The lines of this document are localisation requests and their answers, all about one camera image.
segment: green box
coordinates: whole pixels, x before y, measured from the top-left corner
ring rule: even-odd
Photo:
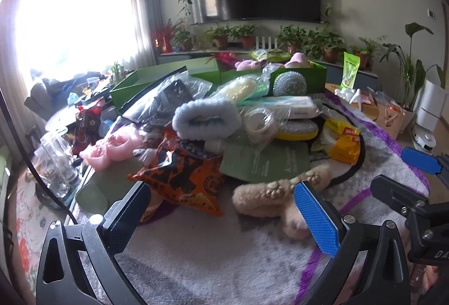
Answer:
[[[183,66],[187,67],[190,74],[210,73],[211,71],[218,72],[217,61],[211,57],[188,59],[142,68],[131,73],[111,90],[111,98],[114,101],[115,110],[118,111],[127,101],[136,96],[152,82]]]
[[[321,66],[315,62],[310,63],[309,68],[279,68],[271,74],[270,77],[270,90],[267,96],[272,96],[273,83],[277,76],[281,73],[295,71],[301,73],[307,82],[307,92],[306,94],[318,94],[325,90],[324,85],[326,84],[327,70],[326,67]],[[244,75],[256,74],[260,75],[260,70],[246,70],[246,71],[213,71],[213,72],[203,72],[192,74],[194,77],[202,78],[206,81],[212,82],[214,85],[211,91],[215,91],[218,86],[223,85],[234,78]]]

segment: green package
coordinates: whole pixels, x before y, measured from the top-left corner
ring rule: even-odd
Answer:
[[[268,61],[273,63],[279,63],[288,61],[291,58],[291,54],[284,52],[280,49],[258,49],[253,50],[250,53],[251,58],[258,62]]]
[[[360,57],[344,53],[343,60],[343,78],[340,87],[342,89],[351,89],[354,87],[354,82],[357,77],[357,71],[360,66]]]
[[[250,183],[292,179],[309,170],[307,144],[278,139],[256,151],[244,139],[229,138],[220,166],[222,174]]]

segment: window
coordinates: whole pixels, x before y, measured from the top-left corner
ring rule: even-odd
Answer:
[[[138,50],[131,0],[22,0],[16,31],[17,58],[31,85],[37,77],[101,72]]]

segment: wire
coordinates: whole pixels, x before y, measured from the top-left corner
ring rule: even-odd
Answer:
[[[39,184],[39,186],[42,188],[42,190],[44,190],[45,193],[56,204],[58,204],[58,206],[70,217],[73,224],[75,224],[75,225],[78,224],[78,222],[76,221],[72,212],[55,196],[55,194],[52,193],[52,191],[46,186],[44,181],[42,181],[42,178],[40,177],[40,175],[34,168],[33,163],[31,162],[30,158],[28,157],[25,147],[23,146],[22,141],[20,140],[20,137],[19,137],[19,134],[17,133],[16,127],[14,126],[13,119],[11,117],[10,111],[8,110],[8,106],[6,105],[6,101],[3,97],[3,92],[1,91],[1,89],[0,89],[0,109],[4,115],[6,124],[8,125],[8,128],[11,131],[14,141],[16,142],[17,148],[19,149],[19,152],[22,155],[23,160],[25,161],[26,165],[30,169],[30,172],[34,176],[36,182]]]

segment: screw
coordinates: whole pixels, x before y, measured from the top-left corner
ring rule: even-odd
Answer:
[[[433,231],[431,231],[430,229],[427,229],[423,234],[423,239],[430,240],[432,238],[433,238]]]
[[[345,215],[343,217],[343,220],[345,223],[348,223],[348,224],[354,224],[356,222],[356,219],[352,215]]]
[[[61,222],[59,220],[55,220],[50,224],[50,229],[55,229],[61,225]]]
[[[393,220],[387,220],[387,227],[390,229],[396,228],[396,223]]]
[[[100,224],[103,221],[103,215],[95,214],[89,218],[89,222],[93,225]]]

